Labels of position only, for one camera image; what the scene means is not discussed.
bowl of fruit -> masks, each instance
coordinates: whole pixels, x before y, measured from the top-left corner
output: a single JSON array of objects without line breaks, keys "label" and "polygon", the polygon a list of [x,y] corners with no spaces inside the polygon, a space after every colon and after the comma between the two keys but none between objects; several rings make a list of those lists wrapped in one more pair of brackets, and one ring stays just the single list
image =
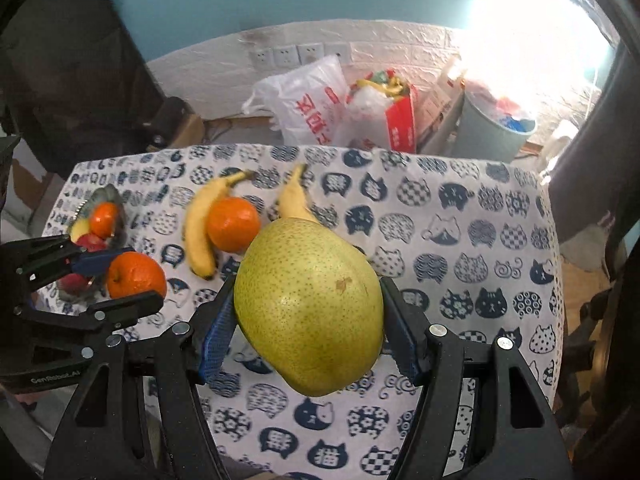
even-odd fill
[{"label": "bowl of fruit", "polygon": [[[118,190],[109,184],[97,188],[69,224],[71,241],[87,251],[103,251],[124,247],[126,216]],[[87,300],[104,285],[105,275],[86,278],[68,274],[57,282],[60,300],[70,303]]]}]

white plastic bag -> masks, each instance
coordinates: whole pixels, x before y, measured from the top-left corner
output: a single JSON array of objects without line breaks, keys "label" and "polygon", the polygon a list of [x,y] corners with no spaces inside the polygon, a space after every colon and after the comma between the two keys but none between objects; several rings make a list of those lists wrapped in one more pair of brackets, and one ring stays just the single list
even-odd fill
[{"label": "white plastic bag", "polygon": [[338,57],[325,56],[258,81],[242,105],[242,113],[250,115],[265,108],[271,111],[289,146],[331,144],[348,91]]}]

tangerine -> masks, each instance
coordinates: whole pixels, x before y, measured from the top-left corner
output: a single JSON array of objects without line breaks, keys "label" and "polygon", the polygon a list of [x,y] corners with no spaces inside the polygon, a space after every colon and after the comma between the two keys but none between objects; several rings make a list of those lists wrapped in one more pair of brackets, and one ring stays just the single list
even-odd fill
[{"label": "tangerine", "polygon": [[146,254],[129,251],[116,256],[107,272],[107,290],[112,299],[154,290],[166,296],[162,267]]},{"label": "tangerine", "polygon": [[241,253],[260,231],[260,215],[244,198],[229,196],[215,202],[207,216],[207,235],[225,253]]},{"label": "tangerine", "polygon": [[98,204],[89,218],[89,229],[100,238],[113,236],[120,211],[113,202]]}]

tablecloth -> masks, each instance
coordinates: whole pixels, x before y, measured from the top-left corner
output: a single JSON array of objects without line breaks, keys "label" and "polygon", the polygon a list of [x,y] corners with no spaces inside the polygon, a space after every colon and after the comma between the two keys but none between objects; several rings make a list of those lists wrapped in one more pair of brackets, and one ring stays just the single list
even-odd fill
[{"label": "tablecloth", "polygon": [[[511,338],[552,401],[564,323],[559,249],[546,190],[518,168],[385,150],[192,146],[78,164],[44,234],[66,231],[95,186],[117,186],[126,202],[129,244],[160,262],[168,282],[160,313],[125,336],[155,336],[215,297],[242,258],[219,253],[211,282],[189,270],[181,225],[198,188],[236,168],[255,170],[255,178],[233,193],[250,200],[267,224],[276,218],[280,184],[299,162],[308,164],[303,182],[322,224],[361,249],[431,322],[471,340]],[[60,301],[55,286],[43,295],[53,311],[82,309]],[[473,389],[473,380],[465,381],[447,472],[464,459]],[[305,398],[239,330],[219,380],[199,393],[220,452],[298,480],[387,475],[419,396],[383,349],[359,381]],[[157,409],[152,378],[146,395],[149,408]]]}]

power outlet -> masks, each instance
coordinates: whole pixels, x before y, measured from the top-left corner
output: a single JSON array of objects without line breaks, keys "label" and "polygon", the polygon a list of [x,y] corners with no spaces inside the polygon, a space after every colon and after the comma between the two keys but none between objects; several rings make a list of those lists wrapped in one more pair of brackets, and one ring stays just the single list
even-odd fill
[{"label": "power outlet", "polygon": [[251,64],[258,71],[273,70],[276,63],[273,59],[273,50],[270,48],[261,48],[250,53]]},{"label": "power outlet", "polygon": [[293,68],[300,66],[300,58],[295,45],[273,47],[273,59],[280,68]]},{"label": "power outlet", "polygon": [[351,45],[347,42],[325,43],[324,55],[330,56],[331,54],[334,54],[334,56],[338,56],[338,59],[340,59],[340,63],[343,65],[351,63]]},{"label": "power outlet", "polygon": [[308,65],[324,57],[324,45],[322,43],[305,43],[298,46],[300,63]]}]

